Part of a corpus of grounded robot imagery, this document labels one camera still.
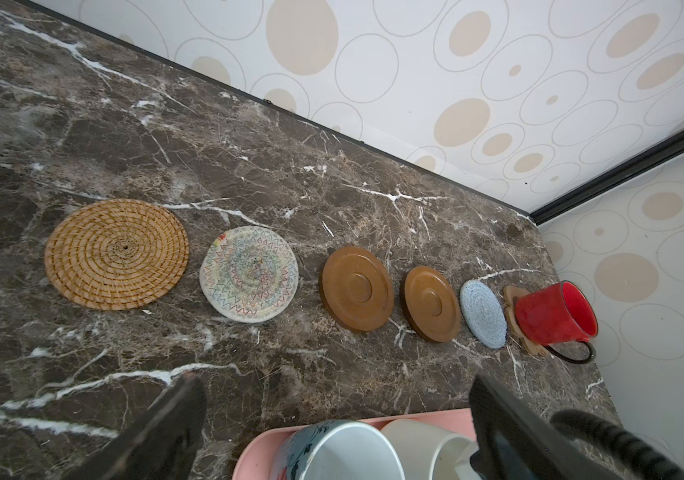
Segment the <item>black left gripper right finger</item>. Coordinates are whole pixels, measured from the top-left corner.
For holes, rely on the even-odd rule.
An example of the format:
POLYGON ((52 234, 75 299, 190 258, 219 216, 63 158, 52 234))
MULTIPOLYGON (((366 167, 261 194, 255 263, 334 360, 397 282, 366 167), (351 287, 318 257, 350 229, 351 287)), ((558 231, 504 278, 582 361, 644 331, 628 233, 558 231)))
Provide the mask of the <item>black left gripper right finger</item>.
POLYGON ((468 402, 478 444, 469 461, 482 479, 612 477, 494 378, 476 376, 468 402))

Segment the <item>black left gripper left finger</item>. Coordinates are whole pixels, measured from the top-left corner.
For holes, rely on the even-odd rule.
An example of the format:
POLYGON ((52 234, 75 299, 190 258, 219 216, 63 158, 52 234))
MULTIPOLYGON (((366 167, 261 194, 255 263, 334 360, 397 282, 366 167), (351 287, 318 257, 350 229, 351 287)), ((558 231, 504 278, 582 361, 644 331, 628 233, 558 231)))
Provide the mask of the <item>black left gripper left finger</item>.
POLYGON ((198 375, 186 373, 127 429, 67 479, 187 479, 198 450, 207 396, 198 375))

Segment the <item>red mug black handle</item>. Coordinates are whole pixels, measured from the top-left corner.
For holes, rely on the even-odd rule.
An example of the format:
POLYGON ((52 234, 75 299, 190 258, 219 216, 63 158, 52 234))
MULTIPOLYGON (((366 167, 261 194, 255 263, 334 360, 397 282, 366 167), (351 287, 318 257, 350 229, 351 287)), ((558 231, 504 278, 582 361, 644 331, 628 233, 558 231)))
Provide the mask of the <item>red mug black handle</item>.
POLYGON ((554 357, 574 365, 595 359, 590 341, 598 335, 596 314, 584 293, 570 281, 560 281, 520 297, 513 307, 516 323, 530 341, 541 345, 554 357), (554 344, 577 342, 587 348, 585 358, 568 357, 554 344))

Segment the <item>blue floral mug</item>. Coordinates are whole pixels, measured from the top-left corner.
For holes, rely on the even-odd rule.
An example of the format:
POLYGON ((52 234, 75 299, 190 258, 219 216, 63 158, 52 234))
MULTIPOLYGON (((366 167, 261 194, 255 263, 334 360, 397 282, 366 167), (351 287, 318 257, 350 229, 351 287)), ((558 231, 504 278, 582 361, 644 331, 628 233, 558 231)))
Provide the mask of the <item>blue floral mug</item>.
POLYGON ((304 427, 276 451, 271 479, 403 479, 402 463, 376 427, 326 420, 304 427))

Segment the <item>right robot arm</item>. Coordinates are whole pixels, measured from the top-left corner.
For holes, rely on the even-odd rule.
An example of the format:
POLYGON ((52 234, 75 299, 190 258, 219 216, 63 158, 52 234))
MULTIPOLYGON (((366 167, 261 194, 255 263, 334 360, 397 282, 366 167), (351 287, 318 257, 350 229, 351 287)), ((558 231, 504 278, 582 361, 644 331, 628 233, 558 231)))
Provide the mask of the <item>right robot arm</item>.
POLYGON ((639 479, 684 480, 684 470, 675 462, 601 417, 580 410, 561 410, 551 417, 550 424, 567 437, 601 449, 639 479))

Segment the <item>white mug back row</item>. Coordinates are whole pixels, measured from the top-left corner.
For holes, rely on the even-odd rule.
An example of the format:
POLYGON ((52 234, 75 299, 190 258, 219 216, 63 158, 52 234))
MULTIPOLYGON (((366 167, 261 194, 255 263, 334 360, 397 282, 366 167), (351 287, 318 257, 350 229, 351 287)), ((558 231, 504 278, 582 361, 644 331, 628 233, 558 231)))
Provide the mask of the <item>white mug back row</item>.
POLYGON ((408 480, 480 479, 470 459, 477 443, 458 433, 416 420, 395 420, 381 430, 392 444, 408 480))

